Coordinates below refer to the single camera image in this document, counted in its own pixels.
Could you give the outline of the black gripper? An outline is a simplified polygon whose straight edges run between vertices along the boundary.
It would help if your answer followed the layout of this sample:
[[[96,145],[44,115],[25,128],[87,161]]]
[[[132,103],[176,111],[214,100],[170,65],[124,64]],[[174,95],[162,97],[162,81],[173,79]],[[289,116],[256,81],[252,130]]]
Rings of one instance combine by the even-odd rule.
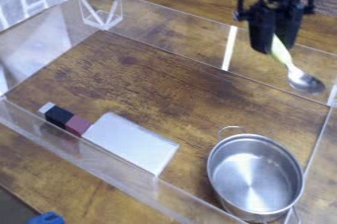
[[[234,19],[237,21],[249,20],[250,46],[260,53],[272,53],[273,37],[277,34],[286,49],[292,49],[301,25],[302,15],[314,12],[314,0],[306,0],[306,4],[293,3],[296,0],[258,0],[264,2],[277,2],[277,30],[276,30],[276,11],[266,5],[256,4],[252,9],[244,9],[244,0],[237,0],[237,10]]]

